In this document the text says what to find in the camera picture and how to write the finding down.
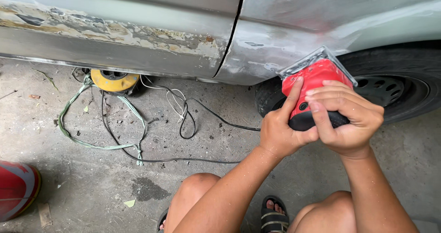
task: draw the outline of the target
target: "black sandal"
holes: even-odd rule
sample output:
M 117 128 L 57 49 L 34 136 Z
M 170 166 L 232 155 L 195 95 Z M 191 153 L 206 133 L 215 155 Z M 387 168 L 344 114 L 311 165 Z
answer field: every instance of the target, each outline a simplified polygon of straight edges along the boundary
M 164 233 L 164 230 L 160 230 L 159 226 L 161 226 L 162 222 L 164 222 L 164 220 L 167 218 L 167 213 L 168 213 L 168 208 L 159 217 L 158 224 L 156 225 L 156 230 L 158 231 L 158 233 Z
M 268 232 L 278 232 L 278 233 L 286 233 L 289 226 L 289 218 L 288 215 L 284 215 L 282 213 L 278 213 L 275 210 L 268 209 L 266 207 L 266 202 L 268 200 L 272 200 L 274 205 L 279 205 L 280 208 L 286 213 L 286 207 L 282 200 L 280 200 L 277 196 L 268 195 L 263 199 L 262 202 L 262 227 L 260 229 L 261 233 Z

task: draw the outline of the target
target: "leg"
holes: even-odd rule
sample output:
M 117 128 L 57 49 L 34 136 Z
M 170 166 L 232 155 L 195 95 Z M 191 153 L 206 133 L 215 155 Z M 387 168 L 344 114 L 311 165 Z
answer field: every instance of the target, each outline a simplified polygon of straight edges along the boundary
M 322 202 L 300 210 L 288 233 L 356 233 L 356 218 L 351 193 L 336 191 Z
M 172 233 L 188 211 L 220 179 L 208 173 L 193 174 L 186 178 L 170 203 L 164 233 Z

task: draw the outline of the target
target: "black tire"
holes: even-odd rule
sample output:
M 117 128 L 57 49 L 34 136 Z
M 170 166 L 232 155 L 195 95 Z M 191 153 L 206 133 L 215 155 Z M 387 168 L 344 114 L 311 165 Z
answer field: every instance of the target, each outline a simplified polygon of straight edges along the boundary
M 402 95 L 384 108 L 384 123 L 397 122 L 441 106 L 441 50 L 434 41 L 390 45 L 339 56 L 352 76 L 383 76 L 404 85 Z M 264 117 L 279 108 L 285 96 L 278 77 L 255 86 L 255 103 Z

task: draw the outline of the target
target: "wheel hole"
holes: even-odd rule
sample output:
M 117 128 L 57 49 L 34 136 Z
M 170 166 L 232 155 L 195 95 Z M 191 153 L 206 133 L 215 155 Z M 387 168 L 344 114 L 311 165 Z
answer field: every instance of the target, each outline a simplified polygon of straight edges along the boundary
M 365 87 L 369 81 L 366 79 L 360 80 L 358 87 Z
M 379 88 L 379 87 L 381 87 L 381 86 L 383 86 L 383 85 L 384 85 L 384 81 L 383 81 L 383 80 L 380 80 L 380 81 L 374 83 L 374 84 L 373 84 L 373 87 L 374 87 L 374 88 Z
M 389 86 L 386 88 L 386 91 L 390 91 L 390 90 L 392 90 L 392 89 L 394 89 L 394 88 L 396 88 L 396 84 L 389 85 Z
M 401 90 L 397 90 L 397 91 L 393 92 L 393 93 L 391 94 L 391 96 L 395 96 L 395 95 L 397 95 L 400 91 L 401 91 Z

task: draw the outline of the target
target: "wheel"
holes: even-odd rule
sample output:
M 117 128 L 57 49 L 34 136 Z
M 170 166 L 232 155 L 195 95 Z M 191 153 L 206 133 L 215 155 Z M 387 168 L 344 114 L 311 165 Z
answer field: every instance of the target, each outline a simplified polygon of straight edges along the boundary
M 441 50 L 409 44 L 361 50 L 339 56 L 358 81 L 354 90 L 384 107 L 384 123 L 397 122 L 441 106 Z M 282 82 L 275 77 L 255 86 L 260 115 L 285 101 Z

